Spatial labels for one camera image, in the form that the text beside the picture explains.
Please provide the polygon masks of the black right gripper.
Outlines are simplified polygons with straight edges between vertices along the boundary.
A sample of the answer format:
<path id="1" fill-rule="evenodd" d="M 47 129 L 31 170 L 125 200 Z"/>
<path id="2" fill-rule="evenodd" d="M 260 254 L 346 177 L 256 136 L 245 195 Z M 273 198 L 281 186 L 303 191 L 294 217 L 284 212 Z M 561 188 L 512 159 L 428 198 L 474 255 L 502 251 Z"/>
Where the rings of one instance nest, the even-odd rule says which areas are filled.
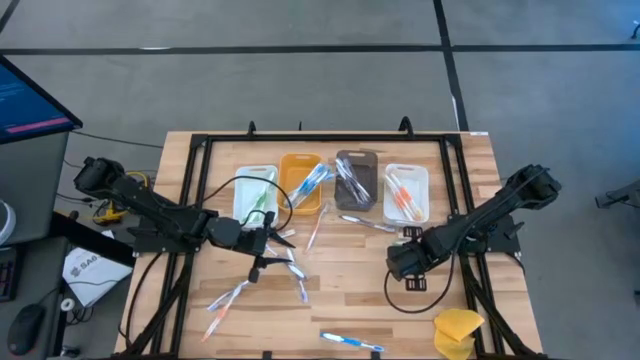
<path id="1" fill-rule="evenodd" d="M 454 227 L 450 225 L 428 229 L 405 226 L 402 228 L 402 237 L 411 238 L 410 248 L 418 259 L 413 275 L 424 274 L 448 260 L 454 248 Z M 425 277 L 407 277 L 405 288 L 407 291 L 427 291 L 427 280 Z"/>

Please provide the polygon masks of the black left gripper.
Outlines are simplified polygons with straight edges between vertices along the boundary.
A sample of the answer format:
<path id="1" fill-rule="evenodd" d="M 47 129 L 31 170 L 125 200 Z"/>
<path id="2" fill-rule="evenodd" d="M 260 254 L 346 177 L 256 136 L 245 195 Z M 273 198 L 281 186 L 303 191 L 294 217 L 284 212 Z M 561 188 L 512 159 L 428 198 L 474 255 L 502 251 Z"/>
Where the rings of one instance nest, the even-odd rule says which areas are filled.
<path id="1" fill-rule="evenodd" d="M 240 251 L 254 257 L 254 261 L 248 275 L 248 281 L 250 283 L 258 282 L 260 269 L 264 269 L 273 264 L 290 263 L 290 260 L 285 258 L 263 257 L 268 239 L 271 239 L 277 244 L 287 248 L 294 248 L 293 244 L 281 237 L 275 230 L 271 230 L 271 223 L 274 216 L 275 213 L 273 211 L 268 211 L 264 215 L 263 225 L 261 227 L 241 232 L 238 243 Z"/>

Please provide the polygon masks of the green white toothbrush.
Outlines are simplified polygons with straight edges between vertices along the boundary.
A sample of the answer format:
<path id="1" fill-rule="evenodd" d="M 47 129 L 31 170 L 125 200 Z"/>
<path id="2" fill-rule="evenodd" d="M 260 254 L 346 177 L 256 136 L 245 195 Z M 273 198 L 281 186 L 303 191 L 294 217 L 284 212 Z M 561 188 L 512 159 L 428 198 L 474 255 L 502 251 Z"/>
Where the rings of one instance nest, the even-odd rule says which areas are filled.
<path id="1" fill-rule="evenodd" d="M 275 174 L 271 173 L 266 177 L 267 183 L 264 185 L 264 188 L 258 194 L 254 205 L 247 215 L 247 220 L 249 222 L 257 221 L 258 218 L 265 213 L 265 207 L 267 204 L 267 200 L 269 197 L 270 189 L 271 189 L 271 181 L 274 180 Z"/>
<path id="2" fill-rule="evenodd" d="M 252 202 L 249 212 L 245 217 L 245 222 L 250 223 L 255 221 L 256 217 L 264 211 L 264 207 L 267 201 L 267 192 L 262 192 L 256 199 Z"/>
<path id="3" fill-rule="evenodd" d="M 263 188 L 262 188 L 262 189 L 259 191 L 259 193 L 258 193 L 258 196 L 259 196 L 262 192 L 264 192 L 264 191 L 266 191 L 266 192 L 267 192 L 268 197 L 267 197 L 266 204 L 267 204 L 267 202 L 268 202 L 270 189 L 271 189 L 272 182 L 273 182 L 273 180 L 275 179 L 275 177 L 276 177 L 276 173 L 275 173 L 275 172 L 271 172 L 271 173 L 266 177 L 267 182 L 264 184 Z"/>

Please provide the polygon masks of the orange white toothbrush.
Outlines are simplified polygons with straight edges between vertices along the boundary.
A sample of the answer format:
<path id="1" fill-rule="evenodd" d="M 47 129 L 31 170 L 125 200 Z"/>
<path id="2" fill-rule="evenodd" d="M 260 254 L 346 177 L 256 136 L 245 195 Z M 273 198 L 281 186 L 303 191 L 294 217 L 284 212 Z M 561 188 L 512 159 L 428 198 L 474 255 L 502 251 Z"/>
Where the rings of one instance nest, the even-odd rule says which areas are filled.
<path id="1" fill-rule="evenodd" d="M 221 324 L 222 320 L 225 318 L 225 316 L 226 316 L 229 308 L 231 307 L 233 301 L 231 303 L 223 304 L 218 309 L 216 309 L 216 311 L 217 311 L 216 316 L 215 316 L 214 320 L 212 321 L 212 323 L 210 324 L 210 326 L 205 331 L 205 333 L 203 334 L 203 336 L 201 338 L 202 342 L 205 342 L 209 337 L 211 337 L 213 335 L 213 333 L 215 332 L 217 327 Z"/>
<path id="2" fill-rule="evenodd" d="M 411 211 L 411 209 L 407 206 L 407 204 L 405 203 L 404 199 L 402 198 L 398 187 L 395 185 L 394 181 L 391 179 L 390 174 L 386 173 L 385 174 L 385 180 L 387 183 L 387 186 L 389 187 L 389 189 L 391 190 L 391 193 L 394 197 L 394 201 L 396 203 L 396 206 L 400 209 L 400 211 L 403 213 L 403 215 L 410 221 L 416 221 L 413 217 L 413 212 Z"/>
<path id="3" fill-rule="evenodd" d="M 397 177 L 397 175 L 395 173 L 391 173 L 390 177 L 394 181 L 395 185 L 398 187 L 399 192 L 400 192 L 402 198 L 404 199 L 405 203 L 407 204 L 407 206 L 413 212 L 414 219 L 416 221 L 423 220 L 424 219 L 423 213 L 422 213 L 420 207 L 414 201 L 414 198 L 412 197 L 412 195 L 410 194 L 408 189 L 399 180 L 399 178 Z"/>
<path id="4" fill-rule="evenodd" d="M 390 188 L 396 206 L 403 212 L 405 217 L 411 221 L 422 219 L 421 210 L 417 207 L 408 190 L 401 184 L 394 174 L 386 174 L 386 181 Z"/>
<path id="5" fill-rule="evenodd" d="M 322 208 L 322 210 L 320 211 L 320 213 L 318 215 L 318 218 L 317 218 L 317 221 L 315 223 L 315 226 L 313 228 L 313 231 L 311 232 L 310 238 L 309 238 L 309 240 L 307 242 L 307 245 L 306 245 L 306 248 L 304 250 L 305 254 L 308 253 L 311 250 L 311 248 L 312 248 L 312 246 L 314 244 L 314 241 L 316 239 L 317 233 L 319 231 L 322 219 L 327 214 L 327 212 L 329 211 L 329 208 L 330 208 L 330 204 L 326 203 L 324 205 L 324 207 Z"/>

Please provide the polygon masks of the white plastic bin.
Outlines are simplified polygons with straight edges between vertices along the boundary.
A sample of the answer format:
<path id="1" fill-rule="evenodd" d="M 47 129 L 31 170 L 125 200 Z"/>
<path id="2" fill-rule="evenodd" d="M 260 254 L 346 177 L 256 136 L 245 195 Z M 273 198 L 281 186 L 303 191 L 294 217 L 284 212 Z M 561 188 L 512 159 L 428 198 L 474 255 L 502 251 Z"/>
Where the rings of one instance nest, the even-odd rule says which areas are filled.
<path id="1" fill-rule="evenodd" d="M 408 220 L 396 206 L 391 190 L 385 180 L 386 173 L 395 173 L 399 180 L 408 189 L 416 204 L 420 207 L 424 219 L 419 221 Z M 382 180 L 384 182 L 383 219 L 386 224 L 394 226 L 421 227 L 427 223 L 430 217 L 429 205 L 429 173 L 424 167 L 409 164 L 391 163 L 386 166 Z"/>
<path id="2" fill-rule="evenodd" d="M 235 181 L 233 218 L 243 224 L 245 229 L 252 229 L 263 225 L 264 215 L 261 215 L 257 221 L 250 223 L 245 222 L 245 217 L 249 212 L 252 202 L 256 199 L 259 191 L 266 183 L 261 181 L 261 178 L 266 179 L 271 172 L 276 173 L 276 177 L 273 180 L 273 182 L 276 182 L 278 169 L 273 165 L 245 166 L 236 171 L 236 176 L 242 176 L 242 179 L 237 179 Z M 265 213 L 268 211 L 273 211 L 275 213 L 272 225 L 276 225 L 278 222 L 278 193 L 279 190 L 272 185 L 268 202 L 265 207 Z"/>

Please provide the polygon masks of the yellow block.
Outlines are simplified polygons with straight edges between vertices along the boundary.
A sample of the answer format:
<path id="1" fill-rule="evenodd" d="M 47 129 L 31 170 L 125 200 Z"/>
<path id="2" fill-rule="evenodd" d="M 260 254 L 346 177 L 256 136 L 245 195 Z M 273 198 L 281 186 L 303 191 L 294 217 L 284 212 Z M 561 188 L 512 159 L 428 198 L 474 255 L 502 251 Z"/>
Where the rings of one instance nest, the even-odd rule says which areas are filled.
<path id="1" fill-rule="evenodd" d="M 474 348 L 472 334 L 485 319 L 477 312 L 447 309 L 434 319 L 434 346 L 447 360 L 467 360 Z"/>

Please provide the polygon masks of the yellow plastic bin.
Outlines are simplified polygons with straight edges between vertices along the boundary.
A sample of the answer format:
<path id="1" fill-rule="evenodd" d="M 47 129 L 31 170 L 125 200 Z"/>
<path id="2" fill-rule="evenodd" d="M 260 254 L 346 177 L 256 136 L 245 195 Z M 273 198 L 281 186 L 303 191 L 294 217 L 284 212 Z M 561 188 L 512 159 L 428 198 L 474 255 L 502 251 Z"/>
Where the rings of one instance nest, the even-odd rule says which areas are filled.
<path id="1" fill-rule="evenodd" d="M 323 158 L 314 153 L 286 153 L 280 159 L 278 185 L 290 194 L 311 173 Z M 322 186 L 314 191 L 294 211 L 294 215 L 316 214 L 322 205 Z"/>

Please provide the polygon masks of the grey translucent plastic bin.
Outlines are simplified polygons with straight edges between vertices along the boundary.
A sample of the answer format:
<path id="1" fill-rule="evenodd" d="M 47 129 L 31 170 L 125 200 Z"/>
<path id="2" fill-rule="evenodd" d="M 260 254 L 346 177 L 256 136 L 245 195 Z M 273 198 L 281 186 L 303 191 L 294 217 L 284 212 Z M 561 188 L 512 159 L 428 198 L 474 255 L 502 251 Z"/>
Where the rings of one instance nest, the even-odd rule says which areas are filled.
<path id="1" fill-rule="evenodd" d="M 341 171 L 336 169 L 334 200 L 340 210 L 369 211 L 378 200 L 378 157 L 370 151 L 340 150 L 336 154 L 336 163 L 351 166 L 359 182 L 371 195 L 369 204 L 358 204 L 346 188 Z"/>

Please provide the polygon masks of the yellow tool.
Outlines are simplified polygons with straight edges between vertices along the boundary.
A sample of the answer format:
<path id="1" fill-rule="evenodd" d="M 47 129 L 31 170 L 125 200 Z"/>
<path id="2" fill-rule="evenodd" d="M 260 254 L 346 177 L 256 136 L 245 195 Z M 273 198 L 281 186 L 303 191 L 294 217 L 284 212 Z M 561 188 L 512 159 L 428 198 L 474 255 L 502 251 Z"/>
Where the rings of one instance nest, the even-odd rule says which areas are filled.
<path id="1" fill-rule="evenodd" d="M 98 206 L 92 216 L 92 221 L 98 226 L 119 224 L 129 212 L 112 201 L 105 201 Z"/>

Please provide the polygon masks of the white printed box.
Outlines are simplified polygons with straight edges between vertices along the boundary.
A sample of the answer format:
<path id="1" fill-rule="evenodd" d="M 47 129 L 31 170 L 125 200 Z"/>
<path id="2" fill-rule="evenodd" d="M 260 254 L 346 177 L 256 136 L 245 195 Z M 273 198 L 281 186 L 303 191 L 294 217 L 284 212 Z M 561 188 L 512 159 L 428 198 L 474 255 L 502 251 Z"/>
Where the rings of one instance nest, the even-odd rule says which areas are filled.
<path id="1" fill-rule="evenodd" d="M 132 268 L 93 252 L 75 248 L 65 257 L 62 276 L 83 307 L 91 307 Z"/>

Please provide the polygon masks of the dark side desk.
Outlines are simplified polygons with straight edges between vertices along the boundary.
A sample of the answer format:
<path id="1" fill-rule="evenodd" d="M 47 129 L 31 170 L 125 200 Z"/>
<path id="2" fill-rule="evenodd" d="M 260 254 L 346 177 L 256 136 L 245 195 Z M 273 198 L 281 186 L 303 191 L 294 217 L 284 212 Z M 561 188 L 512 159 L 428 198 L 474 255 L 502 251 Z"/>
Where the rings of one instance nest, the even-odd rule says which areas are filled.
<path id="1" fill-rule="evenodd" d="M 126 266 L 135 263 L 131 246 L 54 213 L 43 238 L 14 246 L 21 266 L 16 297 L 0 302 L 0 360 L 45 360 L 60 349 L 65 327 L 60 310 L 62 271 L 70 244 Z M 21 309 L 30 304 L 44 308 L 42 321 L 32 348 L 24 355 L 14 355 L 8 347 L 9 329 Z"/>

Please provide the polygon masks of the black computer mouse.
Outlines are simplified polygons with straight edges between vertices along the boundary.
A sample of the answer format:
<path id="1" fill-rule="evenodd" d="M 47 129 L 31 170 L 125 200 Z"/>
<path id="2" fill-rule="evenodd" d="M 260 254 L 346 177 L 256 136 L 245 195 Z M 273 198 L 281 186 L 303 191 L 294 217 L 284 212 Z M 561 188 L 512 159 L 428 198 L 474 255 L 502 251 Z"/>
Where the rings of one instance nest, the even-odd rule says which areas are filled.
<path id="1" fill-rule="evenodd" d="M 45 307 L 38 303 L 26 305 L 17 313 L 7 335 L 7 348 L 12 355 L 23 356 L 33 349 L 45 313 Z"/>

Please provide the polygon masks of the black keyboard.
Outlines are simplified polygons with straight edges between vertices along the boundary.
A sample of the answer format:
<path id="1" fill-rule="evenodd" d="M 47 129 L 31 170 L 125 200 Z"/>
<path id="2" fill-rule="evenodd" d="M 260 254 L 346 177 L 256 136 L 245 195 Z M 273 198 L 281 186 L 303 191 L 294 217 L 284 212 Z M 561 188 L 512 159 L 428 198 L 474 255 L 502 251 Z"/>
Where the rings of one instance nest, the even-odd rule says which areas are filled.
<path id="1" fill-rule="evenodd" d="M 16 248 L 0 248 L 0 303 L 11 301 L 16 296 L 19 262 Z"/>

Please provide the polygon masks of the white round object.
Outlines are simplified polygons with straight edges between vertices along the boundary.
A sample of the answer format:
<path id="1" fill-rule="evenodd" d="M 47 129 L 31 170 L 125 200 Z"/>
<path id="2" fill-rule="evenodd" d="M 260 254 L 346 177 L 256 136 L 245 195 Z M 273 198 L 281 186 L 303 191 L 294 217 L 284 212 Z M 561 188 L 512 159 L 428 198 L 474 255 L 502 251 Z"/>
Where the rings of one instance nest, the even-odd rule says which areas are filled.
<path id="1" fill-rule="evenodd" d="M 14 209 L 0 199 L 0 246 L 5 244 L 13 234 L 16 226 Z"/>

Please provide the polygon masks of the blue screen monitor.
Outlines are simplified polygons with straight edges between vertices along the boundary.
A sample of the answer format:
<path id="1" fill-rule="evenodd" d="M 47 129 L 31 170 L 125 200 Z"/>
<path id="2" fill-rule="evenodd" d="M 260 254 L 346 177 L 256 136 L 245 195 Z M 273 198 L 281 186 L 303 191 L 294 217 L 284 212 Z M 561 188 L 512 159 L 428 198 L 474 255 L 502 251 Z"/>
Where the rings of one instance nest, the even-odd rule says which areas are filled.
<path id="1" fill-rule="evenodd" d="M 0 144 L 82 127 L 76 115 L 0 55 Z"/>

